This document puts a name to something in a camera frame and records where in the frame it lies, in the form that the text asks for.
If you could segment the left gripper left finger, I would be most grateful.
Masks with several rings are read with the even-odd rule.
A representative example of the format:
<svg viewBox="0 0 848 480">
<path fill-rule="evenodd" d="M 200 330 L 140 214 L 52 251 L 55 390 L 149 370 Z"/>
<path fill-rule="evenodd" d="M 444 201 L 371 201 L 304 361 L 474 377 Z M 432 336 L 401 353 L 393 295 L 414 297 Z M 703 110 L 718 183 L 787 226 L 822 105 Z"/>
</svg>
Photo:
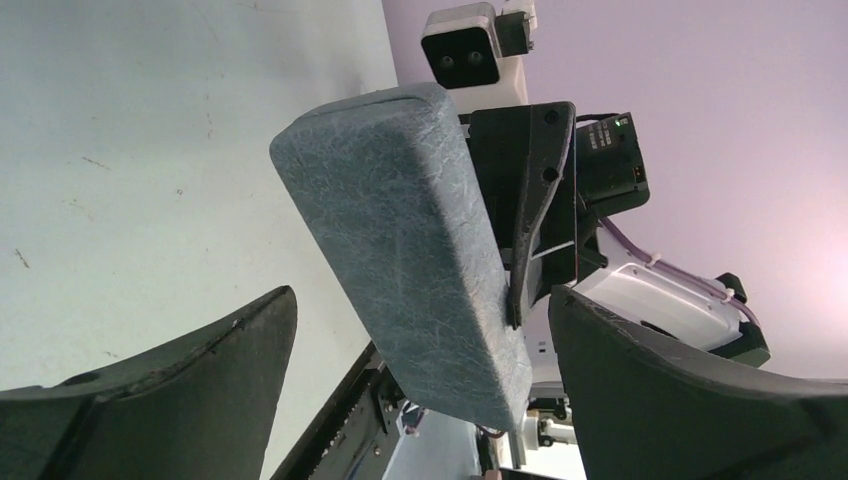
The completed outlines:
<svg viewBox="0 0 848 480">
<path fill-rule="evenodd" d="M 1 395 L 5 479 L 257 479 L 297 329 L 278 287 L 53 387 Z"/>
</svg>

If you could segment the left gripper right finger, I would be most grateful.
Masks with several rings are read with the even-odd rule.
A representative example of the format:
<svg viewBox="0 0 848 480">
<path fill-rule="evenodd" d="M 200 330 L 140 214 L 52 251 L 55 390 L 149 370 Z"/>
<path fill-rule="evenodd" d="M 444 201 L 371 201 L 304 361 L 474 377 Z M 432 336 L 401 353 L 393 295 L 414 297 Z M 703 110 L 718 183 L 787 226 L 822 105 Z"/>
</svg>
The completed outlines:
<svg viewBox="0 0 848 480">
<path fill-rule="evenodd" d="M 590 479 L 843 479 L 847 388 L 686 345 L 557 286 L 549 324 Z"/>
</svg>

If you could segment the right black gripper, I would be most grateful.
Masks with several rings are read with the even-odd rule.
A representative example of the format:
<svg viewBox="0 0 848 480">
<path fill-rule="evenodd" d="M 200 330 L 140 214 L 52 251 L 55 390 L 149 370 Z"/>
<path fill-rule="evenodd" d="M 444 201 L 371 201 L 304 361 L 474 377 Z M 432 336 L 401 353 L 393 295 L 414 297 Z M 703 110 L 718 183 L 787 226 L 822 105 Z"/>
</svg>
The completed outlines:
<svg viewBox="0 0 848 480">
<path fill-rule="evenodd" d="M 638 137 L 630 114 L 579 116 L 569 101 L 477 110 L 467 126 L 519 328 L 553 286 L 607 266 L 600 219 L 648 201 Z"/>
</svg>

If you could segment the grey-blue glasses case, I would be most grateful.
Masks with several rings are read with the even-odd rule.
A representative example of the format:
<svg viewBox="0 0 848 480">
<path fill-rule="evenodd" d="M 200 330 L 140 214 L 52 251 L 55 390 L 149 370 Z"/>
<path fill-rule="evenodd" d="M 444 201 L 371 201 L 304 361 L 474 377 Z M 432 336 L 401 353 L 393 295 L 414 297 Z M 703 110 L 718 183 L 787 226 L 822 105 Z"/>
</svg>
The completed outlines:
<svg viewBox="0 0 848 480">
<path fill-rule="evenodd" d="M 317 107 L 269 147 L 308 230 L 402 392 L 510 430 L 532 383 L 458 115 L 434 83 Z"/>
</svg>

